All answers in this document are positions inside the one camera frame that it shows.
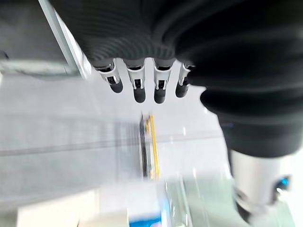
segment yellow object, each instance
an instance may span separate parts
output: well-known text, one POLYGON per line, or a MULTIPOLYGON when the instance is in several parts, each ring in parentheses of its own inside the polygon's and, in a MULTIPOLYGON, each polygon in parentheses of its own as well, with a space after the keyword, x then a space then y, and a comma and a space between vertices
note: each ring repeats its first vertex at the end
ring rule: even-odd
POLYGON ((151 123, 151 140, 152 140, 152 153, 153 153, 153 160, 155 164, 155 174, 156 179, 159 178, 159 162, 158 162, 158 149, 157 149, 157 143, 156 143, 156 132, 155 132, 155 126, 153 121, 153 116, 150 115, 150 123, 151 123))

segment robotic hand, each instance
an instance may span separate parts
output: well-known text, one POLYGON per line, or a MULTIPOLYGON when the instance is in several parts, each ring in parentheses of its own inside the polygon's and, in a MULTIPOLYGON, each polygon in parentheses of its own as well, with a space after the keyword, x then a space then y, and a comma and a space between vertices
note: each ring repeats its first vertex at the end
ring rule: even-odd
MULTIPOLYGON (((218 115, 239 214, 249 222, 274 207, 277 189, 292 183, 290 163, 303 138, 301 0, 50 2, 115 92, 122 91, 115 67, 96 61, 153 57, 184 63, 176 95, 183 97, 188 83, 206 87, 201 102, 218 115)), ((135 98, 140 92, 136 100, 144 101, 143 65, 125 63, 135 98)), ((155 61, 158 103, 170 66, 155 61)))

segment gray floor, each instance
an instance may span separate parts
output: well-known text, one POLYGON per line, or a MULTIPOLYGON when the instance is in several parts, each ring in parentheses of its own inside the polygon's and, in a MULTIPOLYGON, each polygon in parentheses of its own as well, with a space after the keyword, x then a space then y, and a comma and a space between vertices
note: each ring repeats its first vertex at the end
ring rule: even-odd
POLYGON ((82 79, 3 77, 0 227, 15 226, 22 205, 142 176, 139 118, 102 117, 90 89, 82 79))

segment blue light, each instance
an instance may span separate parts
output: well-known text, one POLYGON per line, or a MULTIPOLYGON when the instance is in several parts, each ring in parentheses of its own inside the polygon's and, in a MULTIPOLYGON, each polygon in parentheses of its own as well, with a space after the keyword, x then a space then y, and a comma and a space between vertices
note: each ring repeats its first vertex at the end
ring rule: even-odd
POLYGON ((281 180, 281 184, 282 185, 288 185, 288 180, 286 179, 286 178, 283 178, 282 180, 281 180))

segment black rubber fingertip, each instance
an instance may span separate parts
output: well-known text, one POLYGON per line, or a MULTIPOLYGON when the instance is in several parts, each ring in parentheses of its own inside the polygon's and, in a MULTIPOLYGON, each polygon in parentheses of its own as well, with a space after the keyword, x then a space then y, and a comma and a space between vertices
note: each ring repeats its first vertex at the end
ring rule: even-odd
POLYGON ((176 96, 178 98, 183 98, 187 94, 187 91, 188 91, 188 85, 181 86, 179 83, 177 83, 176 96))
POLYGON ((163 90, 163 89, 156 90, 155 89, 154 96, 153 96, 155 102, 158 104, 163 103, 165 100, 165 94, 166 94, 166 90, 163 90))
POLYGON ((134 99, 136 100, 136 102, 138 103, 142 103, 145 101, 145 89, 139 89, 137 88, 136 90, 134 89, 134 99))
POLYGON ((111 84, 110 88, 113 90, 113 92, 115 93, 121 93, 123 90, 123 84, 122 84, 122 80, 119 81, 119 83, 117 84, 111 84))

